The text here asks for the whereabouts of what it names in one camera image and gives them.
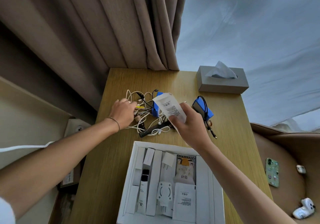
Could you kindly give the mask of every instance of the forearm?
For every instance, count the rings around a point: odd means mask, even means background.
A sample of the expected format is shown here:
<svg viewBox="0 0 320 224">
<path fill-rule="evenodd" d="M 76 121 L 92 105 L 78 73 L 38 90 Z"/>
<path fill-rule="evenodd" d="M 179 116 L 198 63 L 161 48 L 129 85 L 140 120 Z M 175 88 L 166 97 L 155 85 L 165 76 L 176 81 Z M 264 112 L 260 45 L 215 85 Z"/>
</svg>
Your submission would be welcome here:
<svg viewBox="0 0 320 224">
<path fill-rule="evenodd" d="M 245 224 L 294 224 L 266 194 L 247 178 L 210 141 L 197 149 Z"/>
<path fill-rule="evenodd" d="M 16 219 L 57 185 L 90 150 L 117 131 L 117 123 L 106 119 L 2 169 L 0 196 L 10 203 Z"/>
</svg>

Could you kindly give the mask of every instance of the blue device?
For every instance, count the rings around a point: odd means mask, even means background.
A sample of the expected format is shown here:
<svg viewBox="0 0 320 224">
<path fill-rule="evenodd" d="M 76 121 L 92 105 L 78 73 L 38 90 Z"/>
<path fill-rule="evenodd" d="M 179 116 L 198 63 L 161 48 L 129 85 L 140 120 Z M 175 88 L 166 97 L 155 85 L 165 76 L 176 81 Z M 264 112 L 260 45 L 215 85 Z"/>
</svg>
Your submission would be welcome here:
<svg viewBox="0 0 320 224">
<path fill-rule="evenodd" d="M 157 95 L 156 96 L 159 96 L 159 95 L 161 95 L 161 94 L 163 94 L 162 92 L 157 92 Z M 152 115 L 154 116 L 154 117 L 159 117 L 159 106 L 155 103 L 155 102 L 153 102 L 153 107 L 154 108 L 152 108 L 151 109 L 151 113 L 152 113 Z"/>
<path fill-rule="evenodd" d="M 198 97 L 192 104 L 193 108 L 202 115 L 202 117 L 205 117 L 205 103 L 203 102 L 202 98 Z M 208 108 L 208 116 L 205 118 L 206 121 L 208 121 L 214 114 L 212 111 Z"/>
</svg>

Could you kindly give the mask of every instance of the phone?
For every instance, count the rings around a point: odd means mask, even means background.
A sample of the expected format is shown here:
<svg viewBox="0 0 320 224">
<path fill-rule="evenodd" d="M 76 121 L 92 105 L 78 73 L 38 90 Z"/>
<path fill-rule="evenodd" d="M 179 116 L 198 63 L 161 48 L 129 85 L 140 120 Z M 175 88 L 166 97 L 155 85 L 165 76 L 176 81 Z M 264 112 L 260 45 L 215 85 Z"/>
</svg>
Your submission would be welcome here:
<svg viewBox="0 0 320 224">
<path fill-rule="evenodd" d="M 274 187 L 279 187 L 279 163 L 271 158 L 266 159 L 266 179 Z"/>
</svg>

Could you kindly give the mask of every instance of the white sleeve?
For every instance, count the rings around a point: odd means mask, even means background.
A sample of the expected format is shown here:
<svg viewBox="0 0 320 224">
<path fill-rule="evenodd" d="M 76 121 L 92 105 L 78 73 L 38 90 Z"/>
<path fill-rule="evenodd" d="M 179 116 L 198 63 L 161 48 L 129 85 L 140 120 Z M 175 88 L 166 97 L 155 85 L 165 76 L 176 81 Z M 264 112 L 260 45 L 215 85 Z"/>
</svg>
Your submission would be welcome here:
<svg viewBox="0 0 320 224">
<path fill-rule="evenodd" d="M 15 224 L 14 211 L 10 204 L 0 197 L 0 224 Z"/>
</svg>

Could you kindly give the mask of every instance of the wood grain surface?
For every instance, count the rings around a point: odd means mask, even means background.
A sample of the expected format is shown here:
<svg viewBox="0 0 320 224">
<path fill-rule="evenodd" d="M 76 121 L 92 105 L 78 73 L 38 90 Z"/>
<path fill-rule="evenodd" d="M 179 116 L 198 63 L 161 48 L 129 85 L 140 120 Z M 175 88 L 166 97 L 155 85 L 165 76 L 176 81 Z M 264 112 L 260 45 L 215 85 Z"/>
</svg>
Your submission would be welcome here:
<svg viewBox="0 0 320 224">
<path fill-rule="evenodd" d="M 218 139 L 211 137 L 212 141 L 272 199 L 241 95 L 198 92 L 196 72 L 111 68 L 97 122 L 109 115 L 127 89 L 143 93 L 159 89 L 190 105 L 198 95 L 204 96 L 214 113 L 212 128 Z M 70 224 L 116 223 L 134 141 L 187 146 L 175 130 L 141 139 L 136 130 L 124 129 L 107 138 L 87 155 Z M 226 194 L 224 207 L 226 224 L 242 223 Z"/>
</svg>

